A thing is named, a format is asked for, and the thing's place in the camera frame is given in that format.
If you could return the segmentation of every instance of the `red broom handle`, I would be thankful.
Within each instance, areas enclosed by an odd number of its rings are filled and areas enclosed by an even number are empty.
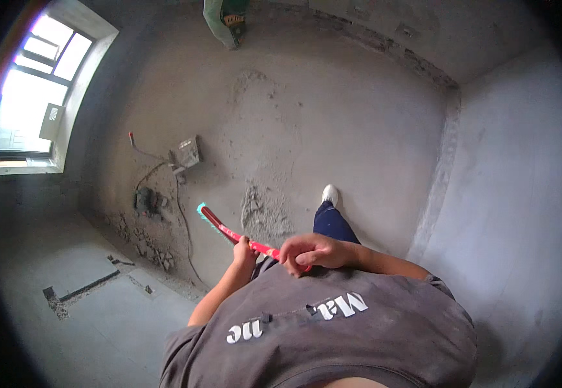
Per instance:
[[[219,218],[216,217],[214,213],[212,213],[212,210],[210,210],[209,207],[207,206],[202,207],[201,213],[204,216],[206,216],[206,218],[216,227],[216,229],[218,229],[223,235],[225,235],[225,237],[227,237],[229,241],[231,241],[233,244],[238,244],[238,241],[242,236],[240,236],[238,233],[234,232],[233,230],[227,228],[221,222],[221,220],[219,220]],[[277,261],[279,260],[279,255],[281,254],[281,252],[279,252],[278,249],[270,248],[267,245],[254,242],[252,240],[249,240],[249,247],[253,250],[256,250],[260,253],[270,256]],[[300,269],[300,271],[302,272],[309,272],[311,270],[311,266],[303,266],[298,263],[296,264],[298,265],[298,269]]]

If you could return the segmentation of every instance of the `window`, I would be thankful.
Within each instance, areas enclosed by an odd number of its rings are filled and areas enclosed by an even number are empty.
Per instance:
[[[52,141],[39,137],[48,104],[65,105],[93,42],[47,15],[36,21],[1,90],[0,160],[51,156]],[[55,115],[48,117],[54,120]]]

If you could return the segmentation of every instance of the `green bag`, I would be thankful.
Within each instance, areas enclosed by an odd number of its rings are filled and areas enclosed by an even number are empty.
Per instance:
[[[228,49],[237,49],[246,31],[249,0],[205,0],[203,17],[212,34]]]

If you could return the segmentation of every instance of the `window sill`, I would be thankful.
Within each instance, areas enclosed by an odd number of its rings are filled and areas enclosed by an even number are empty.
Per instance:
[[[19,174],[62,174],[63,170],[56,165],[52,166],[29,166],[27,162],[12,161],[0,162],[0,175]]]

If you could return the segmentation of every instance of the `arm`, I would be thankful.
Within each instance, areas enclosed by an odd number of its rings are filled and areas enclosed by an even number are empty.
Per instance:
[[[326,268],[350,267],[370,273],[402,275],[419,280],[429,275],[425,268],[410,261],[316,233],[288,238],[281,247],[279,262],[296,277],[300,276],[296,263]]]
[[[218,284],[195,307],[188,320],[188,326],[205,325],[223,300],[244,287],[250,281],[258,256],[259,253],[249,248],[249,239],[242,236],[234,247],[233,263],[227,268]]]

